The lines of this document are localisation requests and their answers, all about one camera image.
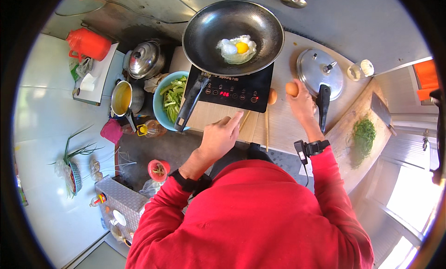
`brown egg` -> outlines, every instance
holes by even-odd
[[[277,100],[277,92],[275,89],[270,88],[269,89],[269,97],[268,97],[268,104],[273,105],[276,103]]]
[[[288,82],[285,85],[285,90],[286,90],[287,94],[289,94],[293,97],[297,97],[297,95],[299,93],[298,85],[294,82]]]

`pot lid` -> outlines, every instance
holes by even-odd
[[[341,68],[326,52],[319,49],[305,50],[298,57],[297,70],[300,81],[312,96],[318,95],[321,84],[330,87],[331,101],[341,94],[344,81]]]
[[[147,75],[158,60],[159,54],[160,47],[158,43],[148,41],[139,44],[130,54],[128,63],[130,76],[139,79]]]

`wristwatch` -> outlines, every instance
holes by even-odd
[[[330,142],[328,142],[328,140],[305,143],[305,153],[307,156],[315,156],[322,153],[329,145]]]
[[[173,177],[175,181],[180,184],[183,191],[192,193],[194,197],[205,189],[209,188],[210,184],[212,183],[211,177],[209,177],[207,174],[203,174],[197,181],[190,178],[185,179],[183,176],[181,176],[178,170],[173,171],[169,174],[169,176]]]

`pressure cooker handle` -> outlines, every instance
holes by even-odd
[[[179,132],[182,132],[184,130],[184,127],[186,127],[187,121],[189,121],[189,118],[192,115],[192,111],[197,104],[198,97],[200,96],[201,92],[203,91],[204,87],[206,87],[208,82],[209,78],[200,75],[197,78],[197,81],[195,81],[195,83],[193,84],[192,89],[190,89],[189,92],[185,94],[186,99],[184,100],[183,106],[178,113],[174,129]]]
[[[319,127],[325,133],[325,122],[327,120],[328,105],[330,104],[331,89],[328,85],[321,84],[319,94],[316,97],[316,105],[319,108]]]

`pink cloth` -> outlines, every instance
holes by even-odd
[[[122,136],[122,128],[118,121],[115,119],[109,119],[108,122],[102,127],[101,136],[117,145]]]

